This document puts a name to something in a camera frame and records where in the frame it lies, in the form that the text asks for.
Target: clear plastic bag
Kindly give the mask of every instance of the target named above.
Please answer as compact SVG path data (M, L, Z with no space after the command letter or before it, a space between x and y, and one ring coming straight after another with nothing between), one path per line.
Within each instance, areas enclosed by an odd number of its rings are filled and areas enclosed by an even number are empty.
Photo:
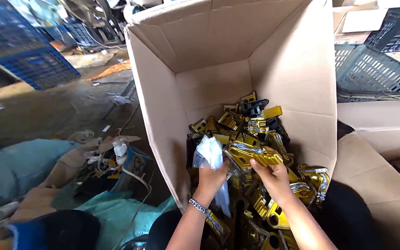
M207 136L203 136L202 141L197 146L197 149L194 152L192 167L210 167L212 169L220 169L222 164L222 145L215 139L215 137L208 138ZM223 214L231 217L231 213L229 211L228 183L226 182L226 180L220 187L219 191L217 191L214 198L216 201L216 205L218 205L222 209Z

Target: black pants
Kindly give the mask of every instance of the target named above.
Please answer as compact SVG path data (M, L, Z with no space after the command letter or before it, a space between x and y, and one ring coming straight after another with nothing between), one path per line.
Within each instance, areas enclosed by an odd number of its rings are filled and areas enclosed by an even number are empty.
M370 210L364 200L346 185L332 181L322 209L314 217L339 250L384 249ZM179 210L160 215L149 230L146 250L166 249L180 219Z

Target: pile of parts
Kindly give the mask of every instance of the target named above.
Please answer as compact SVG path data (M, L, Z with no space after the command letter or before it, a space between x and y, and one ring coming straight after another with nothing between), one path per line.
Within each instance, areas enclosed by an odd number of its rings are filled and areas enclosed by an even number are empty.
M268 102L268 99L257 100L255 93L243 97L235 105L225 105L225 113L217 122L211 116L190 125L194 134L187 135L187 167L192 166L193 153L204 135L215 137L224 145L224 153L234 163L228 174L231 218L212 206L207 219L216 240L226 249L298 249L282 208L271 199L252 169L251 158L265 167L283 162L291 190L308 209L319 207L325 200L328 169L294 164L294 155L285 149L290 139L279 123L282 108L263 110ZM192 168L189 172L195 173L195 170ZM191 177L194 186L196 180Z

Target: cardboard box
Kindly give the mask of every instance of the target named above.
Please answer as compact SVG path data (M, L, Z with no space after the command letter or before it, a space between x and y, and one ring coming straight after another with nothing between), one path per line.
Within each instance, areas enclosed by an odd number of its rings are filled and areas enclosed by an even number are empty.
M188 125L256 91L281 122L299 163L336 162L331 2L180 0L132 15L127 46L148 139L184 208Z
M339 103L337 112L386 160L400 157L400 101Z
M337 147L332 180L358 192L382 232L387 249L400 249L400 174L355 132L341 138Z

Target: orange object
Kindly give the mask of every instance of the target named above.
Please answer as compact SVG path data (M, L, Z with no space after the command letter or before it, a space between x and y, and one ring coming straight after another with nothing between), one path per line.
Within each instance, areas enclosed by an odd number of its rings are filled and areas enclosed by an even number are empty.
M88 78L87 80L94 81L94 80L100 79L102 77L106 77L114 72L122 71L125 69L131 69L131 68L132 68L131 61L128 59L128 60L123 61L122 63L110 66L107 70L103 71L98 76Z

